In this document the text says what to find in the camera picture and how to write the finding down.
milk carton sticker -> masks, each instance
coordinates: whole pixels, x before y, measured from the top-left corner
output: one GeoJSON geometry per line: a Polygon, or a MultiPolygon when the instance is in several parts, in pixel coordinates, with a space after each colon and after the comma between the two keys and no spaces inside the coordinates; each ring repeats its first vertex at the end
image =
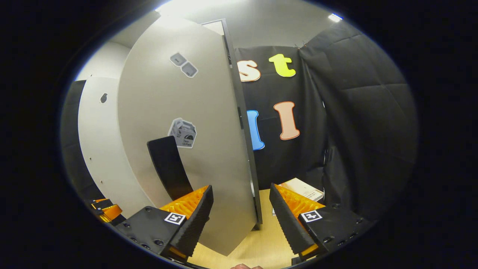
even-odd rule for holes
{"type": "Polygon", "coordinates": [[[193,148],[196,141],[196,126],[182,118],[174,119],[169,128],[168,136],[174,136],[177,147],[193,148]]]}

cabinet door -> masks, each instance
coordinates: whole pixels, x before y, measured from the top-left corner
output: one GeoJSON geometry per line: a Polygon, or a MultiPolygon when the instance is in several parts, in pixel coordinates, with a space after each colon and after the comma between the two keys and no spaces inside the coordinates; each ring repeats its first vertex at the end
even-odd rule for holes
{"type": "Polygon", "coordinates": [[[146,143],[167,136],[176,118],[196,127],[193,147],[178,148],[193,189],[210,184],[214,191],[210,219],[199,242],[228,255],[251,231],[257,216],[223,37],[194,22],[162,16],[131,49],[118,88],[124,149],[156,207],[171,199],[146,143]],[[178,52],[197,69],[192,78],[170,60],[178,52]]]}

ceiling light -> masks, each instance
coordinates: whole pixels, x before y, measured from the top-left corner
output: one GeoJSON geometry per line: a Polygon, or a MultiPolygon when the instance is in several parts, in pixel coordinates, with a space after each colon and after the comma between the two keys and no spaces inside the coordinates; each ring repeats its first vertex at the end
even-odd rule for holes
{"type": "Polygon", "coordinates": [[[342,20],[342,18],[340,18],[339,16],[337,16],[337,15],[335,15],[335,14],[333,14],[333,13],[330,14],[329,19],[331,19],[331,20],[333,20],[333,21],[335,21],[335,22],[339,22],[339,21],[342,20]]]}

wooden floor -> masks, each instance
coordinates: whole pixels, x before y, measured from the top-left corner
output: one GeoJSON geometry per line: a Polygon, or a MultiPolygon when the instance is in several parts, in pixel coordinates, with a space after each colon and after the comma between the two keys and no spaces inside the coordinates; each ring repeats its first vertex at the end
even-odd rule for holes
{"type": "Polygon", "coordinates": [[[187,261],[210,269],[230,269],[241,263],[250,268],[258,265],[264,269],[289,267],[291,259],[297,255],[292,253],[277,217],[272,216],[269,191],[259,191],[262,209],[259,231],[251,231],[227,257],[198,243],[187,261]]]}

hand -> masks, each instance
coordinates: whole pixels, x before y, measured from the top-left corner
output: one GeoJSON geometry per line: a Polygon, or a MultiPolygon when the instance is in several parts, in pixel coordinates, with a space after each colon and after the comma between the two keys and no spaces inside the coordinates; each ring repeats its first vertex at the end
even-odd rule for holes
{"type": "MultiPolygon", "coordinates": [[[[238,264],[234,267],[231,267],[231,269],[250,269],[248,266],[246,266],[245,264],[241,263],[241,264],[238,264]]],[[[252,269],[263,269],[262,267],[260,266],[256,266],[256,267],[253,267],[252,269]]]]}

